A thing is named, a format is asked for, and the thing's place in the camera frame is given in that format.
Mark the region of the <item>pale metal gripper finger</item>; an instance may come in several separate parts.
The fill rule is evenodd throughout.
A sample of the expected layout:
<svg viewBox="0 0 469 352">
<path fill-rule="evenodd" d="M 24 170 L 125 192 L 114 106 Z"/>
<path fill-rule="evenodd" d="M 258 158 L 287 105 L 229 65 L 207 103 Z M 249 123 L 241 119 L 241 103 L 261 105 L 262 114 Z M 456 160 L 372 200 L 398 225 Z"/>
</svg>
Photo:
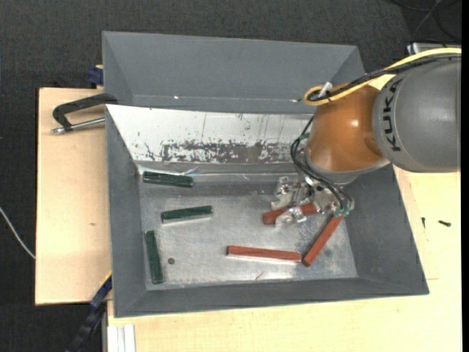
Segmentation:
<svg viewBox="0 0 469 352">
<path fill-rule="evenodd" d="M 302 223 L 307 220 L 307 216 L 301 210 L 301 207 L 296 206 L 292 208 L 287 208 L 280 216 L 279 216 L 279 223 L 280 224 L 288 224 L 288 223 Z"/>
<path fill-rule="evenodd" d="M 280 177 L 274 191 L 275 199 L 270 202 L 272 209 L 284 209 L 296 204 L 298 180 L 289 177 Z"/>
</svg>

